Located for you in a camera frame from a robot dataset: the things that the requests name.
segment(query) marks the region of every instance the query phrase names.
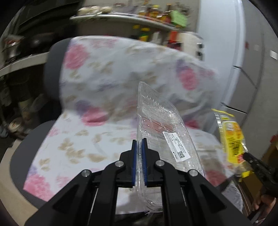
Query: barcode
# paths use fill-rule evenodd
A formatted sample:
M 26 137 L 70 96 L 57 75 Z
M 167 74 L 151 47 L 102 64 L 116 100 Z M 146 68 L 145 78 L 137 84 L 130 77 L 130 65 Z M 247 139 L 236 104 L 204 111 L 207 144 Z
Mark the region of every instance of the barcode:
M 185 157 L 182 151 L 177 152 L 177 153 L 178 153 L 178 155 L 179 155 L 180 158 L 184 158 L 184 157 Z

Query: silver screw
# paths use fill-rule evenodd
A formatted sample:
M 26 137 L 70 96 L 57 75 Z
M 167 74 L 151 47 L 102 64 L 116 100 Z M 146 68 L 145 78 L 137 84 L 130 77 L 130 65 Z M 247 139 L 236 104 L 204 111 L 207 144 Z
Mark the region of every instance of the silver screw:
M 91 174 L 91 172 L 89 171 L 89 170 L 87 170 L 87 169 L 85 169 L 85 170 L 83 170 L 82 172 L 81 172 L 81 175 L 83 176 L 83 177 L 87 177 L 87 176 L 89 176 Z
M 121 166 L 123 166 L 124 165 L 124 162 L 123 161 L 116 161 L 115 162 L 115 166 L 116 167 L 121 167 Z
M 197 175 L 198 175 L 198 171 L 195 170 L 195 169 L 191 169 L 191 170 L 189 171 L 189 174 L 190 174 L 191 176 L 197 176 Z
M 162 160 L 157 160 L 157 161 L 155 162 L 155 164 L 156 164 L 157 166 L 164 166 L 165 162 L 162 161 Z

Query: shelf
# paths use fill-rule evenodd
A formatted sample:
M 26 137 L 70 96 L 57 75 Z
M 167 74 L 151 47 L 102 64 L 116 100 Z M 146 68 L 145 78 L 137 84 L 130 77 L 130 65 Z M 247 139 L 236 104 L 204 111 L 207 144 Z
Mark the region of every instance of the shelf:
M 10 63 L 9 65 L 0 69 L 0 77 L 6 75 L 8 73 L 26 68 L 26 67 L 44 64 L 47 60 L 48 53 L 49 52 L 35 54 L 35 55 L 21 58 L 17 61 L 14 61 L 14 62 Z
M 97 15 L 83 15 L 83 16 L 72 16 L 70 20 L 73 21 L 86 21 L 91 19 L 111 19 L 111 20 L 118 20 L 118 21 L 130 21 L 139 24 L 145 24 L 151 27 L 159 28 L 162 30 L 171 31 L 175 29 L 175 27 L 171 24 L 161 23 L 158 19 L 147 19 L 149 17 L 136 15 L 136 14 L 129 14 L 129 13 L 110 13 L 110 14 L 97 14 Z

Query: yellow plastic packaging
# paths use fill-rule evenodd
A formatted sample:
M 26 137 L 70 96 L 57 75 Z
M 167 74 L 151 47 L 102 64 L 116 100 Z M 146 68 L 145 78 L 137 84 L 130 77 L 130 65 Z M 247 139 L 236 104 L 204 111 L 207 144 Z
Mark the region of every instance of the yellow plastic packaging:
M 235 120 L 235 116 L 225 111 L 212 109 L 217 120 L 220 140 L 229 168 L 242 177 L 249 176 L 251 169 L 243 159 L 243 153 L 248 152 L 242 130 Z

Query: transparent plastic tray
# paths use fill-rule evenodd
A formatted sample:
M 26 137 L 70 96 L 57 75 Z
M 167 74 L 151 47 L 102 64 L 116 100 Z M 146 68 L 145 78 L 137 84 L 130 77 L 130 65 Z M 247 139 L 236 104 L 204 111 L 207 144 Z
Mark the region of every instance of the transparent plastic tray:
M 185 172 L 196 169 L 203 176 L 204 173 L 196 149 L 177 109 L 144 82 L 139 83 L 137 116 L 136 189 L 146 208 L 152 212 L 159 212 L 162 211 L 160 188 L 147 188 L 144 184 L 141 158 L 143 138 L 147 139 L 148 148 L 158 151 L 160 159 L 172 164 L 176 169 Z M 176 162 L 163 131 L 177 133 L 190 155 L 189 159 Z

